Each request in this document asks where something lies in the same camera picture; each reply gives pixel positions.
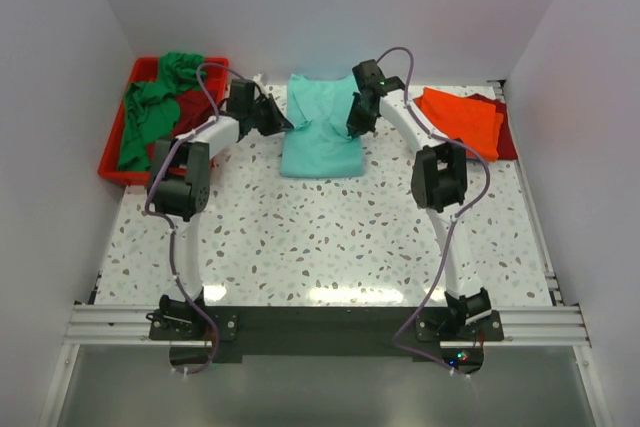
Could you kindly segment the teal t shirt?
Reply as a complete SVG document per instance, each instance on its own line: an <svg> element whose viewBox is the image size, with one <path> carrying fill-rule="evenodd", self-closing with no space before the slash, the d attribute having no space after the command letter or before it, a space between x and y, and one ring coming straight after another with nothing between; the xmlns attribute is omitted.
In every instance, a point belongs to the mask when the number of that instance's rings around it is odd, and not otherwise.
<svg viewBox="0 0 640 427"><path fill-rule="evenodd" d="M339 80L290 77L286 116L294 129L284 137L282 176L334 179L364 174L361 140L347 130L356 91L352 75Z"/></svg>

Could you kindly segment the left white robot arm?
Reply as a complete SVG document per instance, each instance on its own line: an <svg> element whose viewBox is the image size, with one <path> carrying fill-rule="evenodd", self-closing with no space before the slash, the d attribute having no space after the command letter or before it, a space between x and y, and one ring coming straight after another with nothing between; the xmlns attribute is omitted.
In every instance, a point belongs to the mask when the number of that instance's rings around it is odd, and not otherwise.
<svg viewBox="0 0 640 427"><path fill-rule="evenodd" d="M201 125L155 143L145 211L168 223L171 301L202 305L204 285L198 261L198 228L211 191L211 161L251 131L262 136L290 132L265 76L235 79L224 107Z"/></svg>

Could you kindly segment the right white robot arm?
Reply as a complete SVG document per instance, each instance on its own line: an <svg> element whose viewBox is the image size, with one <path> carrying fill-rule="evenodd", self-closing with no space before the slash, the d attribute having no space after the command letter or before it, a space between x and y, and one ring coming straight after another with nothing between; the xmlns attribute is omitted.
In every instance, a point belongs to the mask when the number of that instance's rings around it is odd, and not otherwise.
<svg viewBox="0 0 640 427"><path fill-rule="evenodd" d="M491 313L489 294L480 281L462 217L477 198L465 201L468 189L467 149L438 131L409 98L405 83L387 77L371 59L352 69L357 90L346 122L348 134L359 137L375 130L378 119L390 122L414 154L412 197L432 223L441 252L434 280L445 282L448 313L445 326L459 340L469 339Z"/></svg>

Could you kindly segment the dark red t shirt in bin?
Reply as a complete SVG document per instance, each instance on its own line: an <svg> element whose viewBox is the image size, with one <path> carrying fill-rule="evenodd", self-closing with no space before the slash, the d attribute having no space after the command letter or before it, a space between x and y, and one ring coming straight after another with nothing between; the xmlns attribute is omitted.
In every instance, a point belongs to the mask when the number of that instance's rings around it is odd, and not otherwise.
<svg viewBox="0 0 640 427"><path fill-rule="evenodd" d="M225 84L206 82L205 87L216 104L219 105L226 90ZM213 107L202 89L186 91L173 100L175 100L179 107L179 117L170 133L165 135L175 137L184 134L207 121L214 113ZM153 152L154 144L149 144L147 146L147 153L150 159L153 156Z"/></svg>

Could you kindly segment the green t shirt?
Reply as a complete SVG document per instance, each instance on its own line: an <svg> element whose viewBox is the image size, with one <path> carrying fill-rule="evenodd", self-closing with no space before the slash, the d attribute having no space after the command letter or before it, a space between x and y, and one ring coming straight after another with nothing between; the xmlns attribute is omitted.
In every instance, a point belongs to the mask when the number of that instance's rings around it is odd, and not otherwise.
<svg viewBox="0 0 640 427"><path fill-rule="evenodd" d="M154 81L133 82L124 95L124 129L117 169L143 172L150 168L147 146L168 136L179 117L174 98L200 90L196 69L200 54L168 53L158 59Z"/></svg>

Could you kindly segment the orange folded t shirt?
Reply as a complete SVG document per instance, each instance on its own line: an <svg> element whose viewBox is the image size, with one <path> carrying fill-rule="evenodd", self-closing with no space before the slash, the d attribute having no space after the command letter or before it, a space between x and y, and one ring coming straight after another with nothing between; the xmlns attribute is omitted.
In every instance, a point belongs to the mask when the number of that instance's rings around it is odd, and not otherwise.
<svg viewBox="0 0 640 427"><path fill-rule="evenodd" d="M427 87L414 101L442 134L461 140L488 162L499 159L500 136L506 117L494 103Z"/></svg>

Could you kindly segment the dark red folded t shirt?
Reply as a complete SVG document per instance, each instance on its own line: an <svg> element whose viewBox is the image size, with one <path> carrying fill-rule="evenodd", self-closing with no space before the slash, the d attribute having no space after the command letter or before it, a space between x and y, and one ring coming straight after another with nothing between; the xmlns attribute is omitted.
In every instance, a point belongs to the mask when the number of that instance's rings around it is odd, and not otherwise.
<svg viewBox="0 0 640 427"><path fill-rule="evenodd" d="M475 101L480 112L493 122L495 158L505 161L517 160L518 154L509 126L506 104L500 100L489 99L480 94L474 94L469 99Z"/></svg>

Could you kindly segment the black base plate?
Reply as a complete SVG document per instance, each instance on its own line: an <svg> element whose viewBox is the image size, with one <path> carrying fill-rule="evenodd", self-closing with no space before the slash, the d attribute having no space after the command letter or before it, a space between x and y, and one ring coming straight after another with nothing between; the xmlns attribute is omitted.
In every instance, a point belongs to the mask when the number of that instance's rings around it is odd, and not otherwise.
<svg viewBox="0 0 640 427"><path fill-rule="evenodd" d="M396 357L474 373L505 338L498 311L466 323L447 307L233 307L172 301L147 314L149 338L173 366L239 363L247 356Z"/></svg>

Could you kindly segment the aluminium rail frame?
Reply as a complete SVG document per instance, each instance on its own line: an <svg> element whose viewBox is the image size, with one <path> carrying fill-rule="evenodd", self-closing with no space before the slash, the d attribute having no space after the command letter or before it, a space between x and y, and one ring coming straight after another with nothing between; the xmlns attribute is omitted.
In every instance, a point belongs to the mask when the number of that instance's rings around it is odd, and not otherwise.
<svg viewBox="0 0 640 427"><path fill-rule="evenodd" d="M233 307L430 307L439 249L409 190L412 153L380 122L366 172L292 180L282 140L251 134L216 159L198 228L204 299ZM88 302L64 334L44 425L608 426L581 309L563 299L521 165L469 168L462 222L505 338L474 373L396 357L247 356L188 377L147 314L169 289L168 232L122 197Z"/></svg>

